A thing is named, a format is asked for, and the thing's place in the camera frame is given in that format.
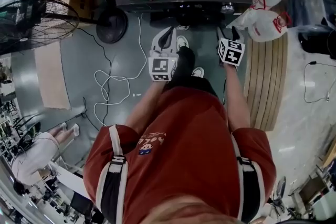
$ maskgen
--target concrete floor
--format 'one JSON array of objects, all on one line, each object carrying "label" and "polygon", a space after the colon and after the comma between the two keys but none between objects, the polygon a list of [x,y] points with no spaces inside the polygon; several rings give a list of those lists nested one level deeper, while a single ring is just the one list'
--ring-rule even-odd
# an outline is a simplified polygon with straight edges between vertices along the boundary
[{"label": "concrete floor", "polygon": [[[134,77],[138,74],[144,63],[143,54],[138,45],[139,23],[138,17],[128,14],[129,26],[125,36],[116,44],[104,44],[106,54],[112,62],[112,74],[117,76]],[[160,31],[146,21],[142,20],[141,44],[148,56],[152,39]],[[95,34],[95,26],[85,28]],[[217,41],[215,28],[202,27],[188,31],[178,31],[177,35],[184,35],[190,48],[196,54],[196,65],[205,69],[205,77],[211,82],[220,99],[223,96],[225,73],[218,65]],[[83,97],[87,101],[87,115],[98,128],[101,124],[93,113],[93,106],[97,102],[104,102],[100,87],[96,84],[93,74],[97,70],[108,72],[109,63],[103,56],[102,49],[94,42],[93,38],[80,30],[76,30],[73,37],[61,41],[61,56],[65,83],[71,104],[71,110],[48,109],[43,106],[39,93],[36,75],[35,58],[33,51],[15,53],[12,56],[13,77],[17,99],[23,116],[39,114],[34,121],[41,121],[41,131],[46,131],[53,126],[66,121],[84,111]],[[239,77],[245,79],[246,59],[239,68]],[[97,76],[101,83],[106,77]],[[139,78],[130,81],[131,95],[120,105],[109,107],[106,125],[122,124],[130,114],[132,108],[141,99],[135,94],[144,94],[151,84],[148,67],[145,67]],[[127,83],[110,80],[110,102],[119,102],[127,94]],[[106,106],[97,106],[97,116],[103,119]],[[64,158],[69,164],[76,164],[90,150],[96,129],[88,120],[79,117],[68,122],[68,126],[78,123],[81,135],[69,146],[64,153]]]}]

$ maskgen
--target wooden plank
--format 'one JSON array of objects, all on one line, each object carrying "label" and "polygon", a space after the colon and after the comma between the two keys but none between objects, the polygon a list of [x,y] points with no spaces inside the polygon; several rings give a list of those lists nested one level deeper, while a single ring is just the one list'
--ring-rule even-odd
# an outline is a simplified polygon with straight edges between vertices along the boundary
[{"label": "wooden plank", "polygon": [[323,168],[326,168],[336,158],[336,138],[332,142],[323,160]]},{"label": "wooden plank", "polygon": [[246,73],[245,73],[245,83],[244,83],[244,96],[247,100],[248,89],[250,87],[250,77],[251,77],[251,64],[252,64],[252,39],[249,38],[245,50],[247,51],[247,63],[246,63]]},{"label": "wooden plank", "polygon": [[252,110],[251,110],[251,126],[252,127],[255,126],[257,113],[259,109],[261,90],[263,88],[262,82],[264,80],[264,69],[265,69],[265,42],[262,42],[262,43],[259,43],[257,84],[256,84],[256,90],[255,90]]},{"label": "wooden plank", "polygon": [[280,89],[280,81],[281,81],[281,72],[282,72],[282,55],[283,55],[283,43],[284,43],[284,39],[283,37],[278,38],[278,42],[279,42],[279,47],[278,47],[278,64],[277,64],[277,76],[276,76],[276,80],[275,80],[275,88],[274,88],[274,94],[273,94],[273,99],[272,99],[272,103],[271,103],[271,108],[269,111],[269,116],[268,116],[268,120],[266,123],[266,130],[272,131],[271,129],[271,124],[272,124],[272,120],[273,120],[273,116],[274,116],[274,111],[275,111],[275,107],[278,101],[278,95],[279,95],[279,89]]},{"label": "wooden plank", "polygon": [[280,89],[279,89],[279,94],[278,94],[278,100],[276,104],[276,108],[274,111],[273,119],[272,119],[272,124],[270,129],[273,130],[275,127],[275,124],[277,122],[279,110],[280,110],[280,105],[282,102],[282,95],[283,95],[283,90],[285,87],[285,80],[286,80],[286,71],[287,71],[287,56],[288,56],[288,34],[285,33],[283,35],[283,55],[282,55],[282,71],[281,71],[281,82],[280,82]]},{"label": "wooden plank", "polygon": [[259,58],[259,43],[252,42],[252,62],[251,62],[251,76],[250,76],[250,86],[248,89],[247,105],[249,110],[252,110],[252,105],[254,101],[254,95],[257,85],[257,75],[258,75],[258,58]]},{"label": "wooden plank", "polygon": [[273,100],[274,90],[275,90],[275,82],[277,78],[277,67],[278,67],[278,54],[279,54],[279,39],[273,40],[273,52],[272,52],[272,71],[271,71],[271,79],[269,83],[269,91],[268,98],[265,107],[263,121],[261,122],[260,129],[263,131],[268,131],[266,129],[266,124],[269,118],[269,113],[271,110],[271,104]]},{"label": "wooden plank", "polygon": [[265,69],[264,69],[264,80],[261,89],[260,103],[256,117],[255,128],[260,129],[261,123],[264,118],[268,93],[270,88],[271,81],[271,72],[272,72],[272,58],[273,58],[273,42],[269,41],[265,43]]}]

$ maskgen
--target hair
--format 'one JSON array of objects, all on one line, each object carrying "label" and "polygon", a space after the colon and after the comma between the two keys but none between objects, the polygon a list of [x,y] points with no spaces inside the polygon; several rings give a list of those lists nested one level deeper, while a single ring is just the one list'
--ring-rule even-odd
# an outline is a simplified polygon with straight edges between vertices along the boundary
[{"label": "hair", "polygon": [[15,192],[18,193],[21,196],[26,193],[25,186],[16,179],[14,180],[13,188],[14,188]]}]

